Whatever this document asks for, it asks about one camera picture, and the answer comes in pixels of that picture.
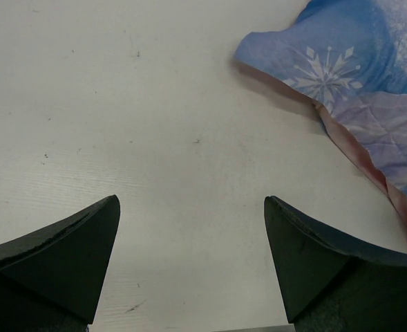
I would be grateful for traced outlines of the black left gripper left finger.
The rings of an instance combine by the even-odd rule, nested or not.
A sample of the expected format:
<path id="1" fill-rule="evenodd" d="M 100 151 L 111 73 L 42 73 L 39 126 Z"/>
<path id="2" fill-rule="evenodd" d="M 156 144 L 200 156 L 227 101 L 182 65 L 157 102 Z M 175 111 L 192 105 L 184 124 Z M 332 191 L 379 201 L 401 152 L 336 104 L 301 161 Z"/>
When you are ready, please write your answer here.
<path id="1" fill-rule="evenodd" d="M 112 195 L 0 244 L 0 331 L 88 331 L 119 221 Z"/>

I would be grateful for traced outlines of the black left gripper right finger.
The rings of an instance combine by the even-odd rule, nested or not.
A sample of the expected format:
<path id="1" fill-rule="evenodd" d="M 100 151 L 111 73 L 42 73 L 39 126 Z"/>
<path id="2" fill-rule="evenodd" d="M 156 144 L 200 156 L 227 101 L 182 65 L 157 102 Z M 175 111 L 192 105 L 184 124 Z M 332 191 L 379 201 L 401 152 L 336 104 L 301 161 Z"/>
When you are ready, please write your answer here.
<path id="1" fill-rule="evenodd" d="M 407 254 L 362 241 L 269 196 L 264 217 L 297 331 L 407 331 Z"/>

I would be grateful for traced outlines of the pink and blue printed pillowcase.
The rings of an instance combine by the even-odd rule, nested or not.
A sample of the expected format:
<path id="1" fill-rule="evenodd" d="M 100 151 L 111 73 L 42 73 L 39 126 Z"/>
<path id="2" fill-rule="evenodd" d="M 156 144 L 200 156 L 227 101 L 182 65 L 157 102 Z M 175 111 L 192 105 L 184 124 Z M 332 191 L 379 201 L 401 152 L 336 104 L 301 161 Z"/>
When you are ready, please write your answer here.
<path id="1" fill-rule="evenodd" d="M 407 223 L 407 1 L 310 1 L 289 28 L 248 34 L 234 57 L 309 97 Z"/>

